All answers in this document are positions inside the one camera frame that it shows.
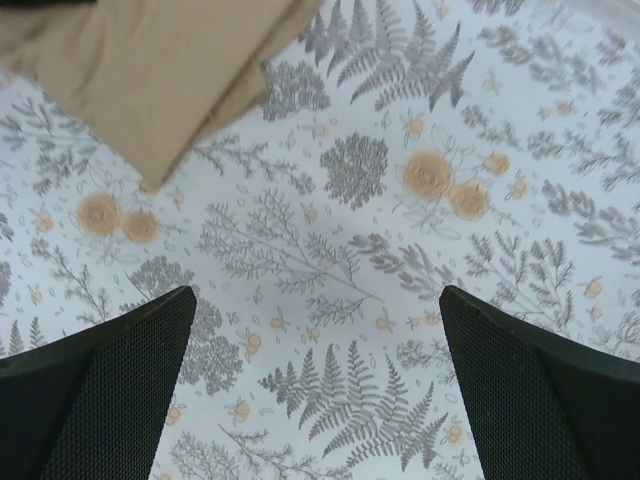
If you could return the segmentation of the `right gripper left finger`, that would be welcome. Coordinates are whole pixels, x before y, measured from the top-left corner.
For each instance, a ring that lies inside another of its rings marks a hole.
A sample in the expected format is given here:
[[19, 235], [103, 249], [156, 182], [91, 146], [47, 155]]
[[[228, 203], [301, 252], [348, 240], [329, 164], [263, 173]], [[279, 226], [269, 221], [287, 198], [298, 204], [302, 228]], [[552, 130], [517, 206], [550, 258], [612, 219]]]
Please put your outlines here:
[[148, 478], [195, 310], [180, 286], [2, 359], [2, 478]]

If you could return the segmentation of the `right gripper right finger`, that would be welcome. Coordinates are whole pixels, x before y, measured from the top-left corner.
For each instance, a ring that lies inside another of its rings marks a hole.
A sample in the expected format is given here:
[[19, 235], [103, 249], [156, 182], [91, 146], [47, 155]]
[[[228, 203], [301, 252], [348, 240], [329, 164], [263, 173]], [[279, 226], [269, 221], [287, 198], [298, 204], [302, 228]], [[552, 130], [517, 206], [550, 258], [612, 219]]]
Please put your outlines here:
[[439, 305], [485, 478], [638, 478], [638, 363], [452, 285]]

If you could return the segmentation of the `beige t shirt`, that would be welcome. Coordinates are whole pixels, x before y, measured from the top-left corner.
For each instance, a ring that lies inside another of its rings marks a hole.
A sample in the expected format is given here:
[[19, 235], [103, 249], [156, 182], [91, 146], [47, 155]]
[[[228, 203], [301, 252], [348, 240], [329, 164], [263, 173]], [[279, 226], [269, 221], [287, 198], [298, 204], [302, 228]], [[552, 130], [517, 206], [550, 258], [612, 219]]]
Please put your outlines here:
[[6, 1], [1, 65], [38, 82], [151, 187], [261, 102], [317, 1]]

